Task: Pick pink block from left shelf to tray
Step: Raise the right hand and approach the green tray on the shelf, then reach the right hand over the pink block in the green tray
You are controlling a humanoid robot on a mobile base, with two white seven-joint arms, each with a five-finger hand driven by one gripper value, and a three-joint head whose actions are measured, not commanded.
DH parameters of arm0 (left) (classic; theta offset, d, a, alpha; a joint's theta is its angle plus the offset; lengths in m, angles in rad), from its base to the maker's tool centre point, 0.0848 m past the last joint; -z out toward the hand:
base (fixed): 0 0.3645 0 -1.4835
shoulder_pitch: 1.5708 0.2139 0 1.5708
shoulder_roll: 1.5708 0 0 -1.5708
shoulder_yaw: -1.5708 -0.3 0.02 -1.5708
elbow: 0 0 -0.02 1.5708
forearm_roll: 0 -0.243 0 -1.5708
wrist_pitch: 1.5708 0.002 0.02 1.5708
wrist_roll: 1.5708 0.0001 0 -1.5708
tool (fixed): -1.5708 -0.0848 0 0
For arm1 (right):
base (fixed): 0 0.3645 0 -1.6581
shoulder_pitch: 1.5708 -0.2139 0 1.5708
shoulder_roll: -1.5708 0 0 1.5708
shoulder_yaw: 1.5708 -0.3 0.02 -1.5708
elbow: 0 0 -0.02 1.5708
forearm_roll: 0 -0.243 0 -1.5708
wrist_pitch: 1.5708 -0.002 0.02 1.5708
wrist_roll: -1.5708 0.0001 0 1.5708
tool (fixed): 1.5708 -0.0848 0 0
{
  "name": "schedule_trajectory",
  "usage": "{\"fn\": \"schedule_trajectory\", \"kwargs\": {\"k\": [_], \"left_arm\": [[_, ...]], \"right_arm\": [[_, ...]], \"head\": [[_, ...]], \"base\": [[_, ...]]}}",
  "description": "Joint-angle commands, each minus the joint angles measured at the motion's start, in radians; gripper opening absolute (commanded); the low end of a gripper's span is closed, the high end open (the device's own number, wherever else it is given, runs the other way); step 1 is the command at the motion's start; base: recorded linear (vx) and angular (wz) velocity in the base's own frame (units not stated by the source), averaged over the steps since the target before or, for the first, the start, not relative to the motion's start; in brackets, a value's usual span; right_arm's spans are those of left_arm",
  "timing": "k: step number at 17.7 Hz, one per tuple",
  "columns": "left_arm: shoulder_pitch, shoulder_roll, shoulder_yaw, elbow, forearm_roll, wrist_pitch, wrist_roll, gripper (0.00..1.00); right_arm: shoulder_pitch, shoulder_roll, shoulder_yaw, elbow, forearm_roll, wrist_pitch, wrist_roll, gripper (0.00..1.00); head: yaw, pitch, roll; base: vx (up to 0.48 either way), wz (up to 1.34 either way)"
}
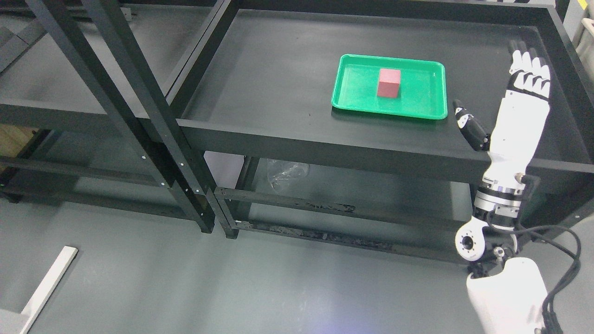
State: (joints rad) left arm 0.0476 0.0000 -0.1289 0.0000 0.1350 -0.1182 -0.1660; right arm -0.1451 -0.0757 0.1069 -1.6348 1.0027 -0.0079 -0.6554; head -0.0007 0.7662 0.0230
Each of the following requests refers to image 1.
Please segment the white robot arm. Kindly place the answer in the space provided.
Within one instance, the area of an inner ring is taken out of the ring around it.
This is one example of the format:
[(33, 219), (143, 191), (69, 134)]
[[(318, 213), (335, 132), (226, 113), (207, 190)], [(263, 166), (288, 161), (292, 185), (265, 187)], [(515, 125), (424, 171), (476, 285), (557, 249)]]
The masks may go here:
[(487, 334), (543, 334), (542, 302), (547, 296), (537, 264), (519, 255), (518, 229), (530, 157), (490, 153), (470, 220), (455, 234), (458, 254), (470, 273), (467, 294)]

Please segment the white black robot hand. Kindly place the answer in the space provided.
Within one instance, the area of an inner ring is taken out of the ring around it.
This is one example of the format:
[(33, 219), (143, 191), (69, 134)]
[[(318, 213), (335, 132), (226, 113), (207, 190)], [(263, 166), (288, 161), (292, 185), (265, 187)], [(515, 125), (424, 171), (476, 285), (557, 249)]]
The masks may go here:
[(455, 99), (452, 105), (459, 131), (473, 150), (530, 161), (550, 111), (551, 70), (524, 41), (512, 40), (509, 51), (510, 78), (490, 133), (461, 101)]

